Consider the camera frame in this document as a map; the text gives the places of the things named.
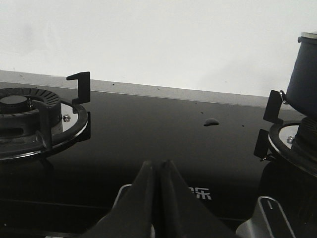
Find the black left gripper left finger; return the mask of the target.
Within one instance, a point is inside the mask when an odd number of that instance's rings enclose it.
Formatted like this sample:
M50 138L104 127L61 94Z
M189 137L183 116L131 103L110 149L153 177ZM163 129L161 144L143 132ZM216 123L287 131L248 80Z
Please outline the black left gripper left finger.
M84 233L84 237L149 238L154 187L153 165L145 161L125 195L106 216Z

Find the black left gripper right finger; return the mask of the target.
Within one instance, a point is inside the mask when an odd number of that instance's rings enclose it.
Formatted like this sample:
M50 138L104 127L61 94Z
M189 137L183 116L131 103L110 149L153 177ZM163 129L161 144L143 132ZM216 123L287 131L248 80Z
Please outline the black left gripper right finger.
M237 237L196 198L172 161L163 163L160 184L167 237Z

